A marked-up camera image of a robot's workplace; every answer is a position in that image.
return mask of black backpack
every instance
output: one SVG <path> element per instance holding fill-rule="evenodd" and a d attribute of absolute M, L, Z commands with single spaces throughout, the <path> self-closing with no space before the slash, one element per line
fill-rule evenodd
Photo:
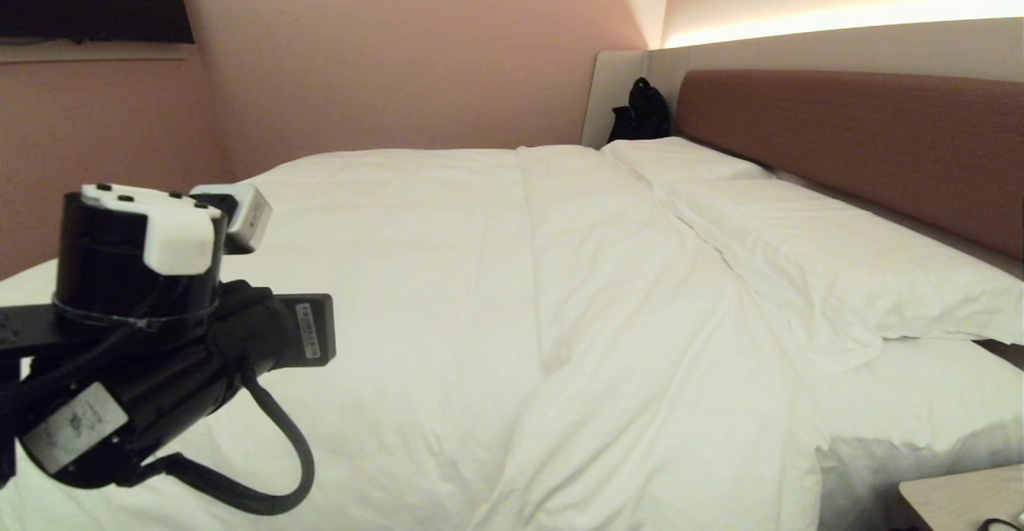
<path fill-rule="evenodd" d="M 616 107 L 614 126 L 608 135 L 608 142 L 614 140 L 655 140 L 672 134 L 669 122 L 669 104 L 662 92 L 650 86 L 648 80 L 640 79 L 630 90 L 629 107 Z"/>

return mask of label sticker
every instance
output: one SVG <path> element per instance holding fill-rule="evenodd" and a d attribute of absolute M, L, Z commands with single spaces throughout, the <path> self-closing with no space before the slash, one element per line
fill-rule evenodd
<path fill-rule="evenodd" d="M 22 445 L 53 475 L 128 423 L 101 384 L 88 386 L 22 438 Z"/>
<path fill-rule="evenodd" d="M 295 316 L 299 320 L 299 331 L 302 334 L 302 346 L 306 349 L 306 359 L 316 359 L 319 356 L 319 342 L 316 341 L 313 309 L 309 304 L 296 305 Z"/>

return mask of nightstand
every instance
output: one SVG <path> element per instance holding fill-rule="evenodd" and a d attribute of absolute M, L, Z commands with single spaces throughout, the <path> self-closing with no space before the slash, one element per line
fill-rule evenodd
<path fill-rule="evenodd" d="M 922 531 L 975 531 L 989 518 L 1020 526 L 1024 464 L 904 481 L 899 491 L 913 507 Z"/>

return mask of pillow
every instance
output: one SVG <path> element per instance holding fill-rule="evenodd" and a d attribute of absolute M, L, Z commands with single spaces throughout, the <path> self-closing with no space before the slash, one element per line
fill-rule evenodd
<path fill-rule="evenodd" d="M 1024 345 L 1024 282 L 869 211 L 786 181 L 677 185 L 666 204 L 826 371 L 870 360 L 883 339 Z"/>
<path fill-rule="evenodd" d="M 735 159 L 681 137 L 611 141 L 601 148 L 601 154 L 639 175 L 658 196 L 665 195 L 674 185 L 692 181 L 774 178 L 756 163 Z"/>

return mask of brown upholstered headboard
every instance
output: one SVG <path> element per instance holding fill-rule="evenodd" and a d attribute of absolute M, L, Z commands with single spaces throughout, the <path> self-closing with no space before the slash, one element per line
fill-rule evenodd
<path fill-rule="evenodd" d="M 1024 83 L 689 72 L 680 134 L 1024 258 Z"/>

